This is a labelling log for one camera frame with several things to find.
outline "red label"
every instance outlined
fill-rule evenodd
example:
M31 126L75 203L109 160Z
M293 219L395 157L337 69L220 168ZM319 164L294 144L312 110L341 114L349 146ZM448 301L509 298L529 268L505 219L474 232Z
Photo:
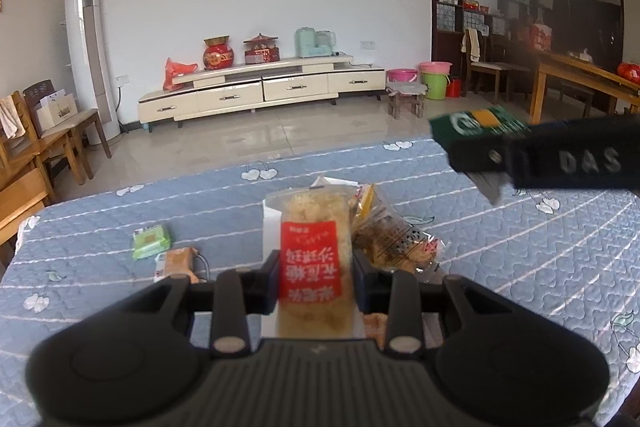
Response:
M280 228L280 299L329 302L340 296L335 221L292 223Z

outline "floor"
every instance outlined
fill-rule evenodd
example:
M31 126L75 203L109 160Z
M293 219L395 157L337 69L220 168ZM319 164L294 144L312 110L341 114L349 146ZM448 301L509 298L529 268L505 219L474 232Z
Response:
M100 146L88 150L94 179L84 185L74 181L68 169L55 179L61 200L117 190L131 185L174 178L237 164L259 164L270 159L310 151L355 144L425 136L430 134L429 119L460 110L490 107L492 94L470 93L465 98L427 100L425 115L416 118L405 108L399 120L387 114L387 104L374 96L340 98L333 106L328 101L223 114L184 122L182 129L169 121L154 127L132 131L111 141L113 158L107 159ZM527 121L529 101L515 95L502 105ZM543 121L580 118L584 106L549 92L545 99Z

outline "green packet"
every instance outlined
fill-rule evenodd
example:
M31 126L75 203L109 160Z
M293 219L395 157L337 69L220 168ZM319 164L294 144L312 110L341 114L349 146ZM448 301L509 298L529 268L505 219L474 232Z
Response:
M452 142L509 134L526 130L528 126L499 105L476 111L454 112L430 120L433 139L445 150Z
M171 237L164 226L140 229L133 233L133 259L158 255L171 248Z

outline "plastic bucket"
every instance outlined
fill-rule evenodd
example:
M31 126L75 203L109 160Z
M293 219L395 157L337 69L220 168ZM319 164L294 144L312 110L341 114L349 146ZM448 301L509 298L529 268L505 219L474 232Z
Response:
M449 77L446 74L423 73L422 83L427 86L426 97L430 100L444 100Z
M404 68L388 70L386 72L386 79L389 82L414 82L418 79L418 71L406 70Z
M451 62L421 62L419 68L422 73L449 74L452 66Z
M454 78L447 84L447 98L459 98L460 91L462 90L462 80Z

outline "red pot with gold rim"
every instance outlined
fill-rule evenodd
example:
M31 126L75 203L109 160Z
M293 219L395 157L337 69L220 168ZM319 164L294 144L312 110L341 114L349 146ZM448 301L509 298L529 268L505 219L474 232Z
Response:
M207 49L202 55L204 68L206 70L222 70L233 66L234 51L227 44L229 35L224 37L215 37L213 39L204 39Z

